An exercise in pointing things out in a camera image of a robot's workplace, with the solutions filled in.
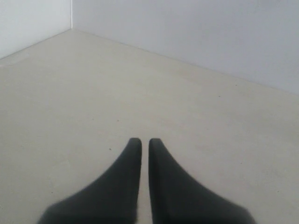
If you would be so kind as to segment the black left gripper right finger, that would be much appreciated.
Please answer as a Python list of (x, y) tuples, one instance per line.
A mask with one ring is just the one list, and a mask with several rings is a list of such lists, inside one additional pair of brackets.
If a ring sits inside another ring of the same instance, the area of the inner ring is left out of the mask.
[(149, 141), (149, 192), (155, 224), (253, 224), (243, 207), (190, 176), (161, 139)]

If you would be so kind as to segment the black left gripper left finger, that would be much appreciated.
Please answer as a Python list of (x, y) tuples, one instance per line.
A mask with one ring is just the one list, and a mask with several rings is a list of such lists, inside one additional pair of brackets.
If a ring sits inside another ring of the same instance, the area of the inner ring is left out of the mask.
[(142, 142), (129, 139), (116, 161), (94, 182), (44, 212), (40, 224), (134, 224)]

